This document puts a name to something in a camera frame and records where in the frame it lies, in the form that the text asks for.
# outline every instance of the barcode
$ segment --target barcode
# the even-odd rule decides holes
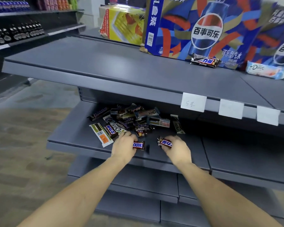
[[[153,45],[153,39],[154,39],[154,34],[151,32],[148,32],[148,38],[147,38],[147,45],[152,46]]]
[[[99,132],[97,132],[97,135],[98,135],[98,136],[100,136],[100,135],[102,135],[102,134],[104,134],[104,132],[103,132],[103,131],[99,131]]]

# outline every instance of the white paper label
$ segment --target white paper label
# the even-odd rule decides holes
[[[221,99],[219,115],[232,117],[236,119],[242,119],[244,103]]]
[[[183,92],[181,108],[204,112],[206,99],[206,96]]]
[[[279,125],[280,110],[257,106],[257,121],[271,125]]]

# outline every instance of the yellow cardboard box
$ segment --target yellow cardboard box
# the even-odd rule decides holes
[[[109,5],[99,7],[103,23],[100,33],[103,37],[130,44],[141,45],[145,9],[128,5]]]

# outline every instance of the hand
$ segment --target hand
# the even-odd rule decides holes
[[[161,146],[171,162],[179,168],[182,164],[192,163],[190,149],[186,143],[178,136],[167,136],[165,139],[173,143],[173,147]]]
[[[138,141],[135,134],[132,134],[130,131],[127,131],[126,133],[121,132],[113,144],[111,157],[128,164],[137,150],[136,148],[133,148],[134,141]]]

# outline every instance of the person's left hand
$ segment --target person's left hand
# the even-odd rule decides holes
[[[134,141],[138,141],[135,134],[132,134],[130,131],[126,133],[121,132],[113,144],[111,157],[122,160],[125,164],[128,164],[137,150],[133,148]]]

